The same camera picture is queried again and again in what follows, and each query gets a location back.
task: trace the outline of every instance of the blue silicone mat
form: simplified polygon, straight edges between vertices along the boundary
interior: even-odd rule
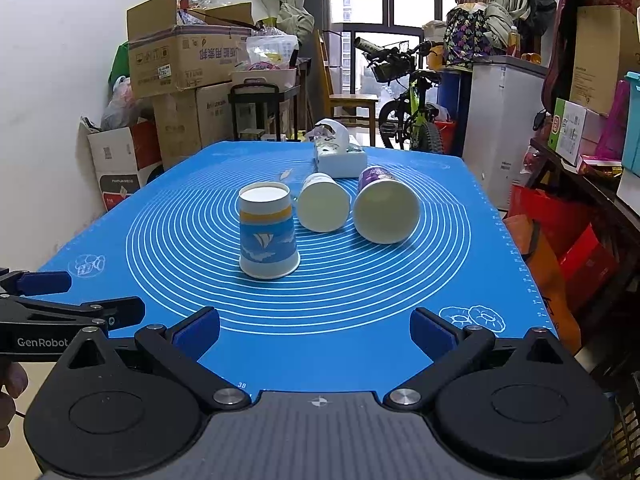
[[[314,172],[310,144],[221,142],[127,198],[42,270],[68,270],[81,303],[140,296],[144,323],[171,326],[205,305],[220,339],[200,360],[255,398],[260,390],[372,390],[382,396],[430,360],[409,337],[423,306],[458,326],[520,337],[553,329],[498,212],[455,157],[369,148],[420,197],[420,221],[401,244],[357,234],[351,217],[331,234],[296,220],[302,261],[290,276],[253,280],[238,266],[238,190],[282,180],[299,192]],[[357,180],[339,183],[353,197]],[[132,335],[135,328],[113,336]]]

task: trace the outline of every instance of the bicycle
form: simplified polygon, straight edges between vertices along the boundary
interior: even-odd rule
[[[428,56],[434,47],[442,45],[443,43],[425,41],[407,52],[401,52],[398,47],[382,48],[356,38],[355,47],[365,53],[364,56],[369,61],[368,68],[372,69],[378,83],[390,84],[409,76],[409,88],[380,110],[380,136],[386,148],[393,148],[391,139],[395,137],[401,150],[404,150],[404,143],[408,140],[410,150],[444,153],[440,129],[435,124],[439,114],[438,107],[426,100],[427,90],[440,82],[440,75],[430,70],[418,69],[415,60],[416,54]]]

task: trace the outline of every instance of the human hand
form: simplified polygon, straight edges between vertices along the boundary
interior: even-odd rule
[[[11,438],[9,422],[15,415],[14,399],[20,397],[28,384],[27,372],[22,366],[0,358],[0,447],[6,446]],[[2,386],[8,395],[1,391]]]

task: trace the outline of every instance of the paper cup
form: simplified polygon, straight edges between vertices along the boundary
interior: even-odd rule
[[[303,227],[316,233],[340,229],[349,217],[351,200],[341,186],[325,173],[306,178],[296,203],[298,220]]]
[[[300,264],[291,192],[279,182],[258,182],[239,194],[240,268],[252,278],[274,280]]]
[[[418,225],[420,200],[406,184],[381,166],[360,174],[353,223],[363,238],[376,244],[405,240]]]

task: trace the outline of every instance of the teal box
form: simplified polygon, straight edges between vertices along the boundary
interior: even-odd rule
[[[629,72],[626,80],[631,83],[631,95],[622,166],[640,176],[640,74]]]

